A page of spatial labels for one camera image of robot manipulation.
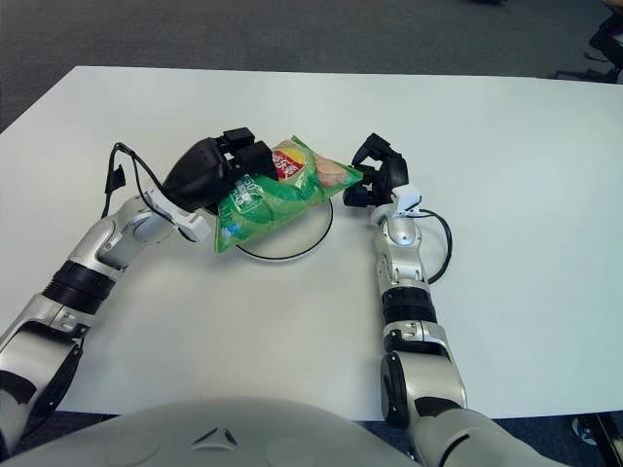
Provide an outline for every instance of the black cable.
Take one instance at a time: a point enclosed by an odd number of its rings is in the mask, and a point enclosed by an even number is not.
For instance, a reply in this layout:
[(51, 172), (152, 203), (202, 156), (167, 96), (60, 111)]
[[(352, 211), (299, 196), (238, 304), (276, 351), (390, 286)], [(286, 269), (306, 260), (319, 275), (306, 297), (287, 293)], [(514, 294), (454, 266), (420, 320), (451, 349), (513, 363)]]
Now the black cable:
[[(152, 179), (152, 181), (154, 182), (154, 185), (156, 185), (156, 187), (160, 191), (163, 190), (163, 185), (160, 183), (160, 180), (158, 180), (158, 177), (154, 174), (154, 172), (152, 172), (152, 169), (149, 168), (149, 165), (147, 165), (147, 163), (145, 163), (145, 161), (142, 158), (140, 158), (131, 148), (126, 146), (124, 143), (115, 143), (112, 151), (110, 152), (110, 157), (108, 158), (108, 172), (106, 173), (106, 184), (108, 184), (112, 173), (115, 171), (115, 156), (118, 151), (128, 155), (132, 159), (135, 173), (137, 173), (138, 171), (138, 169), (136, 168), (136, 162), (138, 162), (140, 163), (141, 167), (143, 167), (143, 169), (147, 172), (147, 174), (149, 175), (149, 178)], [(102, 219), (108, 216), (108, 210), (110, 208), (110, 197), (112, 196), (112, 190), (110, 190), (109, 188), (110, 187), (106, 185), (106, 192), (108, 193), (106, 193), (106, 200), (104, 202), (104, 210), (101, 213)], [(138, 192), (141, 194), (141, 197), (143, 198), (143, 201), (144, 201), (145, 198), (142, 196), (142, 191), (140, 190), (140, 188)]]
[[(104, 209), (103, 209), (103, 211), (101, 213), (101, 218), (103, 219), (104, 217), (108, 216), (108, 211), (110, 209), (110, 198), (112, 196), (112, 192), (113, 191), (110, 189), (110, 187), (108, 187), (108, 182), (111, 179), (112, 173), (115, 171), (115, 155), (117, 154), (118, 151), (126, 154), (131, 159), (132, 166), (134, 168), (134, 178), (136, 179), (136, 187), (138, 189), (138, 194), (140, 195), (140, 198), (143, 200), (145, 205), (147, 207), (149, 207), (149, 209), (151, 209), (152, 212), (154, 212), (158, 216), (162, 217), (167, 222), (171, 223), (171, 225), (175, 226), (175, 223), (172, 220), (170, 220), (168, 217), (166, 217), (158, 209), (156, 209), (152, 205), (152, 203), (149, 202), (147, 200), (147, 198), (145, 197), (145, 195), (143, 194), (143, 189), (140, 186), (140, 179), (139, 179), (139, 176), (138, 176), (138, 166), (136, 165), (136, 163), (137, 162), (140, 163), (141, 167), (149, 175), (149, 178), (151, 178), (152, 181), (154, 182), (154, 185), (156, 185), (158, 190), (162, 191), (163, 190), (163, 185), (160, 183), (160, 180), (158, 180), (158, 177), (154, 174), (154, 172), (149, 167), (149, 165), (147, 165), (147, 163), (142, 158), (140, 158), (131, 148), (126, 146), (124, 143), (115, 143), (115, 145), (113, 146), (113, 149), (112, 149), (112, 151), (110, 153), (110, 158), (108, 160), (108, 173), (106, 175), (106, 184), (107, 184), (106, 185), (106, 192), (107, 193), (106, 193), (106, 200), (104, 201)], [(185, 233), (183, 233), (181, 230), (177, 229), (177, 231), (180, 233), (180, 235), (182, 235), (188, 241), (192, 241), (193, 243), (195, 242), (194, 240), (189, 238)]]
[(441, 224), (441, 227), (443, 227), (444, 229), (444, 233), (446, 234), (446, 244), (447, 244), (446, 258), (444, 259), (444, 262), (441, 265), (441, 268), (437, 272), (435, 272), (433, 275), (431, 275), (430, 278), (428, 279), (429, 284), (434, 284), (435, 282), (437, 282), (437, 280), (441, 278), (442, 275), (444, 275), (444, 272), (446, 272), (446, 269), (448, 268), (448, 265), (450, 264), (450, 260), (452, 258), (452, 250), (454, 246), (453, 240), (452, 240), (452, 231), (450, 230), (450, 226), (448, 225), (446, 220), (443, 217), (441, 217), (439, 214), (437, 214), (436, 212), (430, 211), (428, 209), (420, 209), (420, 212), (424, 212), (426, 213), (426, 215), (418, 216), (417, 218), (421, 219), (424, 217), (434, 217), (435, 219), (439, 221), (439, 223)]
[(421, 203), (421, 195), (420, 195), (420, 199), (418, 199), (415, 203), (413, 203), (412, 205), (410, 205), (406, 210), (410, 211), (411, 209), (413, 209), (414, 207), (420, 205)]

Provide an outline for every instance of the floor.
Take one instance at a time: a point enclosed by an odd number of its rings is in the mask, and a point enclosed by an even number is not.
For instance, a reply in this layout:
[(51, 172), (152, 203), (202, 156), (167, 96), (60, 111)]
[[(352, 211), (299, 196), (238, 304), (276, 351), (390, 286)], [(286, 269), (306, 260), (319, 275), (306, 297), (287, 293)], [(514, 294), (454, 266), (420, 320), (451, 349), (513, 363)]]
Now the floor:
[[(0, 131), (75, 65), (542, 78), (559, 68), (605, 71), (582, 53), (607, 16), (586, 0), (0, 0)], [(56, 413), (20, 449), (106, 416)], [(603, 465), (568, 416), (498, 422), (561, 462)], [(364, 426), (406, 449), (397, 430)]]

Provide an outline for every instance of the snack bag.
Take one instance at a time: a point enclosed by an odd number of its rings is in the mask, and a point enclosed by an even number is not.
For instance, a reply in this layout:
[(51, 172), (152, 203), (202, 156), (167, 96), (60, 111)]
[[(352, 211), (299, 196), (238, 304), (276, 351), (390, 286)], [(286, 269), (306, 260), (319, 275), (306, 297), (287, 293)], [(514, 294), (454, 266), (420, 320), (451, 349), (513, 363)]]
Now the snack bag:
[(267, 234), (361, 180), (352, 167), (318, 155), (296, 136), (273, 148), (278, 182), (244, 175), (218, 205), (217, 253)]

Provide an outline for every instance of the round plate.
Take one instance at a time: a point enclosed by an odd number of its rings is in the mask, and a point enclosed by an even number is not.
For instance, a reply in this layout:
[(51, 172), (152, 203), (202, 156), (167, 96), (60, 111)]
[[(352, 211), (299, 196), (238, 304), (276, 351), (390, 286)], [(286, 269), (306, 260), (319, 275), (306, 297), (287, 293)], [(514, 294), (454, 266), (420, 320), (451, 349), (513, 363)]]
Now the round plate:
[(301, 258), (319, 245), (333, 222), (331, 200), (311, 207), (274, 232), (238, 245), (247, 255), (263, 261), (280, 262)]

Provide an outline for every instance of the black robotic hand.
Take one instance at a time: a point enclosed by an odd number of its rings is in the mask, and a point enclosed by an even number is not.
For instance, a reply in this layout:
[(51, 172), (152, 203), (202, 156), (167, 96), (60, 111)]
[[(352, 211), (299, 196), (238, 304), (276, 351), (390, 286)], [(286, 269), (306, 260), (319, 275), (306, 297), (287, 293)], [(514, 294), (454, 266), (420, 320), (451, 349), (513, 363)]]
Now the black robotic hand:
[(277, 180), (273, 152), (255, 141), (248, 128), (225, 131), (219, 138), (205, 138), (175, 164), (163, 183), (163, 194), (188, 212), (206, 208), (217, 212), (218, 202), (244, 174), (264, 174)]
[[(364, 165), (367, 158), (380, 161), (381, 167)], [(352, 166), (363, 172), (363, 180), (344, 190), (346, 206), (380, 206), (392, 203), (391, 191), (409, 183), (407, 163), (389, 143), (372, 133), (352, 159)]]

